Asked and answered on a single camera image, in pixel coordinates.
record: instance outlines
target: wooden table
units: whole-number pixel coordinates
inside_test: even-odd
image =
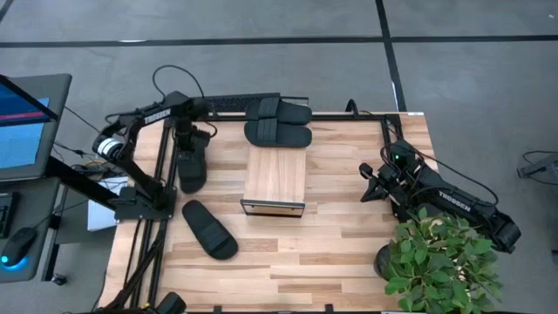
[[[405,139],[433,155],[425,116],[401,113],[400,118]],[[301,219],[244,214],[239,201],[249,143],[243,124],[215,123],[219,132],[206,152],[206,185],[195,195],[179,190],[175,216],[168,223],[157,299],[175,291],[188,311],[211,311],[214,305],[222,305],[224,311],[323,311],[325,304],[340,311],[398,309],[396,298],[384,294],[385,280],[372,268],[397,220],[388,201],[359,202],[368,182],[359,175],[358,166],[368,162],[378,169],[383,164],[380,123],[312,122],[307,207]],[[162,122],[153,124],[139,135],[135,160],[148,174],[155,169],[162,127]],[[164,173],[172,144],[170,140]],[[196,242],[181,214],[182,206],[192,199],[201,201],[237,239],[240,251],[234,258],[216,261]],[[101,306],[122,288],[135,226],[136,222],[122,222],[117,227]],[[154,226],[152,239],[157,229]],[[148,270],[141,304],[146,301],[150,276]]]

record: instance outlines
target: computer monitor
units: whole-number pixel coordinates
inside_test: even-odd
[[[45,123],[58,116],[30,94],[0,75],[0,126]]]

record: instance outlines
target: slipper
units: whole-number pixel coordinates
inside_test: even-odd
[[[180,189],[184,193],[192,194],[199,191],[208,179],[205,148],[209,138],[204,135],[202,131],[194,132],[191,138],[194,151],[179,148],[176,156]]]
[[[279,123],[305,126],[312,120],[312,110],[307,106],[281,101],[279,98],[266,98],[259,103],[248,105],[246,118],[249,120],[277,118]]]
[[[186,203],[182,215],[209,256],[226,260],[238,252],[238,243],[234,237],[200,202],[194,200]]]
[[[258,147],[303,148],[312,142],[312,132],[303,126],[277,123],[277,119],[249,121],[244,125],[246,139]]]

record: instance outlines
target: black keyboard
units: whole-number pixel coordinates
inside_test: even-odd
[[[259,104],[262,99],[281,97],[279,92],[259,94],[223,95],[206,97],[218,113],[243,113],[250,104]]]
[[[0,193],[0,239],[10,235],[11,221],[16,211],[15,193]]]

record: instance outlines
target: green plant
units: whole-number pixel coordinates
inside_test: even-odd
[[[492,241],[479,236],[467,220],[448,215],[426,220],[422,208],[396,230],[385,293],[402,293],[403,310],[480,314],[493,311],[487,293],[501,302]]]

